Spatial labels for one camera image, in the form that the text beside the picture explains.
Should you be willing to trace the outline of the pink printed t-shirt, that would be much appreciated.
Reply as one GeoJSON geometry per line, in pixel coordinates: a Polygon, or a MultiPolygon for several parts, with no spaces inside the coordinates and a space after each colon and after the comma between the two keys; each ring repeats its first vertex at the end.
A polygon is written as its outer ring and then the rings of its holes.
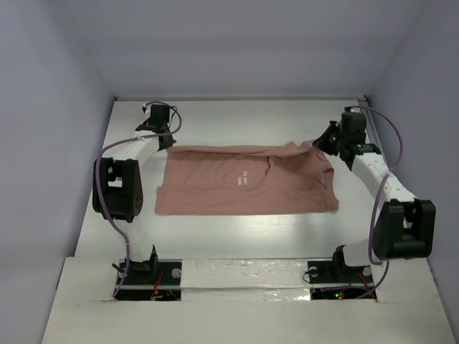
{"type": "Polygon", "coordinates": [[[179,145],[167,150],[157,189],[160,215],[336,212],[334,169],[307,140],[299,145],[179,145]]]}

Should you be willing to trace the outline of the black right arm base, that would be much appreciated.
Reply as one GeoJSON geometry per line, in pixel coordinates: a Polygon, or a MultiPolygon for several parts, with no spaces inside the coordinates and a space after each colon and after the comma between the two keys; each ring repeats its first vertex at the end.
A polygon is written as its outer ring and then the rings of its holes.
{"type": "Polygon", "coordinates": [[[302,280],[310,286],[312,300],[377,299],[369,265],[347,267],[332,260],[313,260],[302,280]]]}

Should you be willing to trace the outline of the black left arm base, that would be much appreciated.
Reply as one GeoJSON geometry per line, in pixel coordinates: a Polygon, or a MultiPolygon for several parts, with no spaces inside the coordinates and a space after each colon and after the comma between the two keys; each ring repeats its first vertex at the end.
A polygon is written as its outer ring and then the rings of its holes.
{"type": "Polygon", "coordinates": [[[115,299],[120,301],[180,301],[181,260],[159,260],[151,267],[148,262],[131,263],[121,287],[121,269],[115,284],[115,299]]]}

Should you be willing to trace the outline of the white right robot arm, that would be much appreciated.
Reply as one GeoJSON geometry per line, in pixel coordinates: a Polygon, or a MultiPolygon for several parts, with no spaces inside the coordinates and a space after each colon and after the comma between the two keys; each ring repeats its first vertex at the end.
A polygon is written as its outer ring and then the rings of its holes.
{"type": "Polygon", "coordinates": [[[337,247],[328,261],[312,261],[313,283],[344,283],[370,265],[394,259],[430,256],[436,208],[408,191],[388,166],[382,152],[366,141],[364,106],[346,107],[340,121],[332,121],[314,147],[338,156],[374,198],[369,237],[358,244],[337,247]]]}

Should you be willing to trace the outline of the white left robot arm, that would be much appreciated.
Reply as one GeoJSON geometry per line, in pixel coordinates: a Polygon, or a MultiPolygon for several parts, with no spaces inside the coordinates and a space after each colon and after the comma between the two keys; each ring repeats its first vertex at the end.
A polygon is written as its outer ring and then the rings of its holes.
{"type": "Polygon", "coordinates": [[[182,126],[177,107],[165,102],[142,106],[146,119],[131,138],[111,143],[96,158],[93,170],[93,209],[109,221],[126,246],[121,274],[133,274],[144,283],[158,277],[154,247],[136,217],[144,203],[141,166],[153,154],[172,147],[182,126]]]}

